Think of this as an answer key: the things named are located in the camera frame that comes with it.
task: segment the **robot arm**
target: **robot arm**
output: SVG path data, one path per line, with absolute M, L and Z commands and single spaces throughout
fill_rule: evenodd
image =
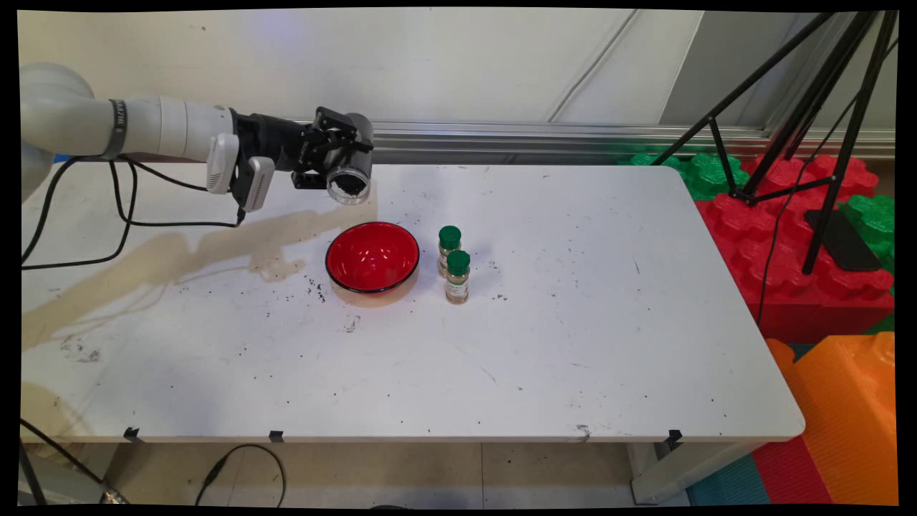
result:
M 261 208 L 275 170 L 293 186 L 327 188 L 342 204 L 370 191 L 372 124 L 319 107 L 312 124 L 168 97 L 97 100 L 76 72 L 52 63 L 19 70 L 22 202 L 50 171 L 55 153 L 145 152 L 207 162 L 207 190 Z

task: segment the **tripod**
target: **tripod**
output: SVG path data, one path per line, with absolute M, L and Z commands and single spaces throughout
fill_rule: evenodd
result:
M 841 184 L 844 182 L 844 175 L 847 169 L 847 165 L 850 162 L 850 155 L 853 153 L 856 136 L 859 134 L 860 128 L 863 125 L 863 117 L 865 116 L 866 109 L 869 105 L 869 98 L 872 96 L 872 91 L 875 88 L 876 81 L 878 80 L 878 72 L 881 69 L 882 61 L 885 59 L 889 41 L 891 39 L 891 32 L 894 29 L 895 20 L 898 17 L 898 11 L 886 11 L 884 17 L 882 18 L 882 25 L 879 29 L 878 37 L 876 38 L 876 44 L 873 47 L 872 54 L 869 57 L 869 64 L 863 77 L 863 83 L 860 86 L 859 93 L 857 93 L 855 97 L 854 110 L 853 114 L 851 115 L 850 122 L 847 125 L 847 129 L 844 135 L 844 142 L 841 144 L 840 152 L 838 152 L 837 165 L 834 167 L 834 173 L 831 176 L 822 179 L 816 179 L 802 185 L 799 185 L 797 182 L 797 184 L 791 188 L 786 188 L 777 192 L 765 194 L 763 196 L 755 196 L 755 190 L 757 189 L 758 184 L 760 184 L 761 180 L 764 179 L 765 174 L 768 172 L 771 165 L 778 159 L 779 155 L 783 152 L 784 154 L 782 159 L 788 160 L 793 156 L 797 149 L 799 149 L 799 146 L 802 143 L 806 132 L 812 126 L 812 123 L 814 122 L 815 117 L 818 115 L 819 110 L 822 108 L 825 99 L 827 99 L 828 95 L 831 94 L 831 91 L 834 89 L 834 85 L 844 73 L 844 69 L 850 62 L 850 58 L 853 57 L 856 48 L 866 36 L 870 25 L 876 19 L 876 16 L 878 15 L 877 11 L 856 13 L 854 19 L 845 29 L 843 35 L 838 40 L 831 53 L 828 55 L 821 69 L 815 75 L 814 79 L 812 79 L 812 83 L 802 95 L 799 104 L 793 108 L 790 116 L 787 118 L 787 121 L 777 131 L 777 133 L 775 133 L 767 151 L 761 159 L 761 163 L 751 174 L 751 177 L 748 179 L 748 182 L 742 188 L 742 190 L 736 189 L 735 179 L 733 178 L 732 170 L 729 167 L 729 162 L 726 159 L 726 148 L 723 145 L 723 137 L 720 135 L 720 129 L 716 123 L 716 117 L 722 113 L 724 109 L 729 107 L 729 105 L 731 105 L 749 87 L 751 87 L 752 84 L 757 82 L 758 79 L 760 79 L 765 73 L 773 68 L 774 65 L 780 62 L 796 47 L 798 47 L 800 43 L 805 41 L 806 38 L 808 38 L 816 29 L 818 29 L 833 15 L 834 13 L 819 14 L 796 36 L 794 36 L 792 39 L 790 39 L 790 41 L 783 45 L 783 47 L 777 50 L 777 52 L 767 61 L 765 61 L 764 64 L 752 72 L 752 74 L 749 75 L 748 78 L 746 78 L 739 86 L 737 86 L 735 90 L 733 90 L 722 101 L 720 101 L 719 104 L 717 104 L 706 115 L 704 115 L 703 118 L 701 118 L 696 124 L 688 129 L 688 131 L 685 132 L 685 134 L 683 134 L 681 138 L 679 138 L 675 143 L 673 143 L 671 147 L 669 147 L 662 154 L 659 154 L 659 156 L 652 163 L 654 165 L 662 164 L 668 157 L 670 157 L 685 143 L 687 143 L 688 140 L 700 132 L 701 129 L 709 125 L 710 131 L 713 134 L 713 141 L 716 144 L 717 153 L 720 157 L 720 162 L 723 164 L 723 170 L 726 175 L 726 182 L 729 184 L 730 197 L 744 200 L 747 205 L 752 207 L 763 200 L 791 195 L 794 192 L 828 185 L 827 194 L 824 197 L 824 202 L 822 203 L 822 208 L 819 212 L 818 220 L 815 223 L 814 234 L 812 235 L 812 241 L 809 244 L 809 251 L 806 254 L 805 262 L 802 265 L 802 273 L 805 275 L 811 274 L 812 269 L 815 266 L 815 258 L 818 256 L 818 251 L 822 245 L 825 230 L 828 227 L 828 219 L 831 217 L 831 212 L 834 209 L 834 203 L 837 200 L 838 193 L 840 192 Z

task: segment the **glass jar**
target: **glass jar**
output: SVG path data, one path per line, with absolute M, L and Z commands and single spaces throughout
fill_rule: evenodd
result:
M 439 230 L 439 275 L 446 277 L 446 259 L 453 251 L 461 249 L 461 231 L 455 226 L 443 226 Z
M 468 300 L 468 276 L 471 257 L 464 251 L 453 251 L 447 258 L 446 299 L 453 305 Z

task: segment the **green cap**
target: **green cap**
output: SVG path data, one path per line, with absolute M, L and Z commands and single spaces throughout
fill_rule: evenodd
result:
M 468 265 L 471 263 L 471 257 L 464 251 L 453 251 L 446 257 L 446 265 L 449 273 L 454 276 L 461 276 L 468 273 Z
M 459 243 L 461 242 L 461 231 L 455 226 L 443 226 L 442 230 L 439 230 L 439 245 L 443 249 L 457 249 Z

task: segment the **label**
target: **label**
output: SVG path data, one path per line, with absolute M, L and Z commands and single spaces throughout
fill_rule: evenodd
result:
M 464 282 L 461 285 L 456 285 L 451 281 L 446 282 L 446 293 L 452 297 L 467 297 L 468 296 L 468 282 Z

